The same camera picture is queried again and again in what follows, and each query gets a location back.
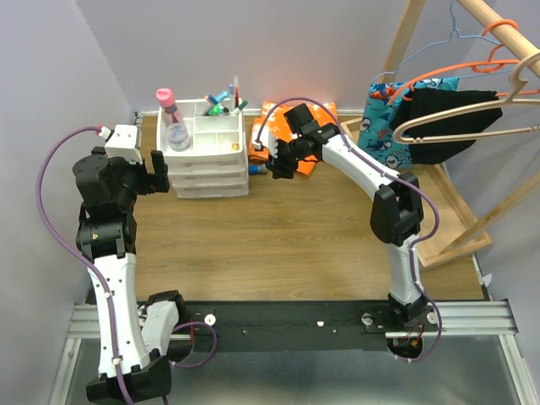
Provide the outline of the clear paperclip jar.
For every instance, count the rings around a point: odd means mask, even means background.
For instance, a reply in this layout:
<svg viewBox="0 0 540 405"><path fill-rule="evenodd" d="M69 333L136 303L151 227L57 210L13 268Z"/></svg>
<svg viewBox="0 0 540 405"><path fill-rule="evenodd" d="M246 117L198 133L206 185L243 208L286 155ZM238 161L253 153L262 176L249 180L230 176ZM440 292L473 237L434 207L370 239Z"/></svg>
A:
<svg viewBox="0 0 540 405"><path fill-rule="evenodd" d="M184 122L175 122L166 128L166 137L172 150L181 152L191 144L190 133Z"/></svg>

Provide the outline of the pink cap pen tube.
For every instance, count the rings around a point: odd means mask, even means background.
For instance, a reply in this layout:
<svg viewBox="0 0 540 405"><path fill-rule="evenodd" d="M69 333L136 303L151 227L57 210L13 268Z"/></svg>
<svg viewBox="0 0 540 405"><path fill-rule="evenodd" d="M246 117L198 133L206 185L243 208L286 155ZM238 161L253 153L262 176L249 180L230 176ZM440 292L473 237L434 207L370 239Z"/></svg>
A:
<svg viewBox="0 0 540 405"><path fill-rule="evenodd" d="M171 89L157 89L155 96L161 107L163 117L169 125L183 123L182 114L178 109L175 95Z"/></svg>

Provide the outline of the green white pen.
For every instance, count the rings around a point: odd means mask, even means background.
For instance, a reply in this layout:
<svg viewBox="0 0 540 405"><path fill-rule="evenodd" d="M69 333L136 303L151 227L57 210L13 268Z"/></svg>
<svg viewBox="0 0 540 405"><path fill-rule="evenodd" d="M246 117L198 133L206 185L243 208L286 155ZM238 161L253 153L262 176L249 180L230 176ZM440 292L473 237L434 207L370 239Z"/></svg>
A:
<svg viewBox="0 0 540 405"><path fill-rule="evenodd" d="M243 100L241 103L239 103L239 105L238 105L236 108L234 108L234 109L230 112L230 114L231 114L232 116L238 116L238 115L244 110L244 108L247 106L247 104L248 104L248 101L247 101L247 100Z"/></svg>

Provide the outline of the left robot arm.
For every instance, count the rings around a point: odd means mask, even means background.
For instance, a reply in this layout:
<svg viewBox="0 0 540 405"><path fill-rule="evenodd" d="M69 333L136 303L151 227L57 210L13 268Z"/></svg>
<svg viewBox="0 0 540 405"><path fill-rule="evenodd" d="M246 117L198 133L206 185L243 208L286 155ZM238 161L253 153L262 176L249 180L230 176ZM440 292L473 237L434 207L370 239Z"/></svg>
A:
<svg viewBox="0 0 540 405"><path fill-rule="evenodd" d="M86 386L94 404L128 404L170 394L167 352L172 333L188 318L181 294L169 290L149 296L139 310L135 289L134 205L142 195L167 193L168 166L152 151L153 172L143 160L110 157L96 147L73 166L83 199L76 246L89 261L100 326L98 376Z"/></svg>

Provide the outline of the red white pen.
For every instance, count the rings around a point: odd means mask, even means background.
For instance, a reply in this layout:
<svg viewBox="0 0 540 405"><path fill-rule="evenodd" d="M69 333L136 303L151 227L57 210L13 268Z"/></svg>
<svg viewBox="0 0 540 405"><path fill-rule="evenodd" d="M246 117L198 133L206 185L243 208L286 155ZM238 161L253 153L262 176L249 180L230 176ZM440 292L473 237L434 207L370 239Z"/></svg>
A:
<svg viewBox="0 0 540 405"><path fill-rule="evenodd" d="M233 77L233 96L236 108L240 105L240 79L237 75Z"/></svg>

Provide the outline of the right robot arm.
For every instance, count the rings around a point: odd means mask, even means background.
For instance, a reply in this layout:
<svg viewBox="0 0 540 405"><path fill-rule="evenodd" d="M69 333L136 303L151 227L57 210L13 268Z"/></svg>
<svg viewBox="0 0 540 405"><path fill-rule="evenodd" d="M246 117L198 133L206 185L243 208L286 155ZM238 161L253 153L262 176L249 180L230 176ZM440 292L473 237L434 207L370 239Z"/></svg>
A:
<svg viewBox="0 0 540 405"><path fill-rule="evenodd" d="M342 171L372 201L370 228L385 246L391 269L390 324L408 330L421 316L442 326L437 304L427 295L419 275L418 245L423 205L433 201L411 172L403 175L378 163L352 143L339 120L322 125L309 110L310 99L298 98L285 114L293 137L289 141L259 130L252 143L267 149L267 167L275 179L291 179L301 162L314 157Z"/></svg>

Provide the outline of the green black highlighter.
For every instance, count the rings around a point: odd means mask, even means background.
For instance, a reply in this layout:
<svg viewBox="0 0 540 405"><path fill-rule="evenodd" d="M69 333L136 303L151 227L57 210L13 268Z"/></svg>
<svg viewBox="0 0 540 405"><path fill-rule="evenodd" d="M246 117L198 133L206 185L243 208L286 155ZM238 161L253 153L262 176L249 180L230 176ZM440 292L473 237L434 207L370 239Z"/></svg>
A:
<svg viewBox="0 0 540 405"><path fill-rule="evenodd" d="M218 116L224 113L224 110L219 105L215 105L209 112L209 116Z"/></svg>

